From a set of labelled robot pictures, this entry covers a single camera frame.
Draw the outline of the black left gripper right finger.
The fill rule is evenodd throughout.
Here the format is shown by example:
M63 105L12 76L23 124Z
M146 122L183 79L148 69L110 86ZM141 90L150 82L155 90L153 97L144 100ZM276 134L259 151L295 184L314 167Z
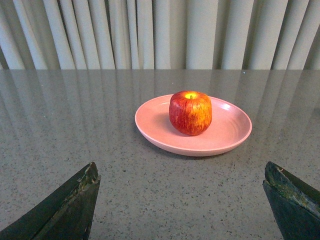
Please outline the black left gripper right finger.
M263 189L285 240L320 238L320 192L269 161Z

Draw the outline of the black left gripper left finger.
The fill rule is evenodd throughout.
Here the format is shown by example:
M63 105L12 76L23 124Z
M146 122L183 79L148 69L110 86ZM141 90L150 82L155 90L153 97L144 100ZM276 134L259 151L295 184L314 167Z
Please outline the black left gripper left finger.
M87 164L29 212L0 232L2 240L89 239L101 177Z

